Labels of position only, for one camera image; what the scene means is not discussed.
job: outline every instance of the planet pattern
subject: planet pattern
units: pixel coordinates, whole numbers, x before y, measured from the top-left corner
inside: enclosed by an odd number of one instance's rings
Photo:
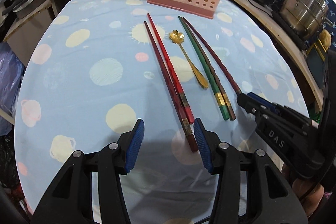
[[[221,0],[212,20],[147,0],[71,0],[38,43],[18,98],[16,161],[32,212],[75,150],[100,151],[140,118],[145,135],[138,158],[130,174],[120,178],[132,223],[193,224],[211,214],[217,181],[199,152],[189,149],[143,23],[149,23],[147,13],[194,117],[221,141],[244,151],[264,147],[254,133],[254,117],[236,104],[234,90],[203,45],[239,119],[224,121],[211,88],[197,83],[182,51],[168,37],[175,29],[184,32],[178,15],[200,32],[243,92],[308,115],[297,82],[271,39],[228,0]],[[184,34],[184,49],[206,77]],[[267,152],[281,165],[277,155]],[[101,221],[98,198],[93,211]]]

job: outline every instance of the screw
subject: screw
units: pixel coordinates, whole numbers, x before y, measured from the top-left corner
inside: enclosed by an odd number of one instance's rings
[[[263,156],[266,155],[266,152],[264,150],[262,150],[262,149],[258,149],[257,150],[257,155],[260,156],[260,157],[263,157]]]
[[[221,142],[221,143],[219,144],[219,147],[220,147],[221,149],[228,149],[228,148],[229,148],[229,144],[228,144],[228,143],[225,143],[225,142]]]
[[[72,155],[75,157],[75,158],[78,158],[82,155],[82,152],[79,151],[79,150],[76,150],[75,152],[72,153]]]
[[[115,149],[117,149],[119,147],[119,145],[117,144],[117,143],[110,143],[109,144],[109,148],[111,149],[111,150],[115,150]]]

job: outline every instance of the chopsticks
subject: chopsticks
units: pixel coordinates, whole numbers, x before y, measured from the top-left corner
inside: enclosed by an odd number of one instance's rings
[[[214,76],[211,73],[211,70],[209,68],[209,66],[207,65],[199,47],[197,46],[196,43],[196,37],[194,36],[194,34],[191,32],[191,30],[189,29],[189,27],[185,24],[185,22],[182,20],[182,18],[179,16],[178,17],[184,30],[187,32],[187,35],[191,41],[191,43],[193,44],[193,47],[198,55],[199,60],[202,63],[202,66],[204,68],[205,74],[207,75],[207,78],[209,80],[209,83],[211,85],[212,91],[215,95],[215,98],[217,100],[217,104],[219,106],[220,112],[222,113],[222,116],[224,118],[224,120],[228,120],[230,118],[229,112],[227,111],[227,107],[223,98],[223,95],[221,94],[221,91],[219,90],[218,85],[216,84],[216,81],[214,79]]]
[[[186,19],[184,17],[182,17],[182,20],[184,21],[184,23],[186,23]],[[233,111],[233,108],[232,108],[232,105],[230,103],[230,100],[229,98],[227,97],[227,94],[225,92],[225,89],[223,88],[222,84],[221,84],[221,81],[219,80],[216,72],[215,72],[215,69],[213,68],[213,66],[211,65],[210,63],[210,60],[208,59],[207,55],[205,54],[203,48],[201,47],[201,45],[199,44],[197,38],[194,36],[193,32],[190,30],[189,26],[186,24],[186,27],[189,29],[195,43],[197,44],[197,47],[199,48],[199,50],[201,51],[201,54],[202,56],[204,57],[204,60],[206,62],[206,64],[208,65],[209,69],[210,69],[210,72],[212,74],[212,76],[214,77],[215,79],[215,82],[216,84],[218,85],[218,88],[221,92],[221,94],[223,95],[223,99],[224,99],[224,102],[227,106],[227,110],[229,112],[229,115],[230,115],[230,120],[231,121],[234,121],[236,119],[236,115],[235,115],[235,112]]]
[[[192,113],[192,111],[191,111],[190,105],[189,105],[189,103],[188,103],[188,101],[187,101],[187,98],[186,98],[186,96],[185,96],[185,93],[184,93],[184,91],[183,91],[182,85],[181,85],[181,83],[180,83],[180,81],[179,81],[179,78],[177,77],[177,75],[176,75],[176,73],[175,73],[173,64],[170,62],[168,53],[167,53],[167,51],[166,51],[166,49],[165,49],[165,46],[163,45],[163,42],[162,42],[162,40],[161,40],[161,37],[160,37],[160,35],[159,35],[159,33],[158,33],[156,27],[155,27],[155,24],[154,24],[154,22],[153,22],[153,20],[152,20],[152,18],[151,18],[151,16],[150,16],[150,14],[148,13],[147,16],[148,16],[148,19],[149,19],[149,21],[150,21],[150,23],[151,23],[151,26],[152,26],[152,28],[153,28],[153,31],[154,31],[154,34],[155,34],[155,36],[156,36],[156,39],[157,39],[157,41],[158,41],[158,43],[159,43],[159,46],[160,46],[160,48],[161,48],[163,57],[164,57],[164,59],[165,59],[165,61],[166,61],[166,64],[167,64],[167,66],[168,66],[169,74],[170,74],[171,80],[173,81],[175,90],[176,90],[177,94],[179,95],[179,97],[180,97],[180,99],[181,99],[181,102],[182,102],[182,104],[183,104],[183,107],[184,107],[185,113],[186,113],[186,115],[187,115],[188,121],[189,121],[190,124],[192,124],[192,123],[194,123],[195,118],[194,118],[194,115],[193,115],[193,113]]]
[[[153,48],[154,48],[154,52],[155,52],[157,61],[159,62],[159,65],[160,65],[160,68],[161,68],[161,71],[162,71],[162,74],[163,74],[163,78],[164,78],[164,80],[166,82],[166,85],[167,85],[170,97],[171,97],[171,99],[173,101],[175,110],[177,112],[178,118],[179,118],[180,123],[181,123],[182,128],[183,128],[185,137],[188,140],[188,143],[189,143],[191,151],[192,152],[196,152],[196,151],[198,151],[198,146],[197,146],[197,142],[195,140],[194,134],[193,134],[193,132],[192,132],[192,130],[190,128],[190,124],[188,122],[188,118],[187,118],[187,115],[186,115],[185,108],[182,106],[180,97],[177,95],[177,92],[175,90],[173,82],[170,79],[169,73],[168,73],[167,68],[166,68],[166,66],[164,64],[164,61],[163,61],[163,59],[161,57],[159,49],[158,49],[158,47],[157,47],[157,45],[155,43],[154,37],[153,37],[153,35],[152,35],[152,33],[151,33],[150,29],[149,29],[149,26],[148,26],[148,24],[147,24],[146,21],[144,22],[144,24],[146,26],[146,30],[147,30],[147,33],[149,35],[149,38],[150,38],[150,40],[152,42],[152,45],[153,45]],[[154,30],[155,33],[157,33],[155,25],[153,26],[153,30]]]
[[[203,45],[207,48],[211,56],[214,58],[214,60],[217,62],[218,66],[221,68],[223,73],[225,74],[226,78],[230,82],[233,90],[236,92],[237,95],[241,94],[242,91],[240,90],[237,83],[234,81],[232,75],[228,72],[227,68],[224,66],[222,61],[219,59],[219,57],[215,54],[214,50],[209,46],[209,44],[205,41],[205,39],[199,34],[198,31],[187,21],[185,18],[183,18],[187,25],[193,30],[193,32],[198,36],[198,38],[202,41]]]

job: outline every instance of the wooden counter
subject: wooden counter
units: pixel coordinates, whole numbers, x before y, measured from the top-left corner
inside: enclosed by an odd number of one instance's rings
[[[317,104],[322,109],[323,104],[323,93],[322,90],[317,86],[310,70],[308,68],[307,62],[303,53],[294,44],[291,38],[286,34],[286,32],[265,12],[251,5],[247,0],[233,0],[238,5],[250,12],[257,20],[261,22],[265,28],[272,33],[277,42],[286,50],[288,55],[291,57],[295,65],[301,70],[303,76],[307,80]]]

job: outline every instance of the green chopstick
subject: green chopstick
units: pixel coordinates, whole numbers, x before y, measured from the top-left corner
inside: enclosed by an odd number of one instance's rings
[[[191,31],[189,30],[189,27],[183,22],[183,20],[180,16],[178,18],[179,18],[184,30],[186,31],[191,43],[193,44],[193,47],[194,47],[194,49],[197,53],[197,56],[198,56],[200,62],[202,63],[205,74],[207,75],[210,86],[211,86],[212,91],[215,95],[215,98],[216,98],[217,104],[219,106],[220,112],[222,113],[222,116],[223,116],[224,120],[228,120],[230,118],[229,112],[228,112],[227,107],[225,105],[223,95],[222,95],[221,91],[219,90],[218,85],[215,82],[215,79],[214,79],[214,77],[213,77],[213,75],[212,75],[212,73],[209,69],[209,66],[205,62],[205,59],[204,59],[199,47],[197,46],[196,42],[194,41],[194,38],[191,34]]]

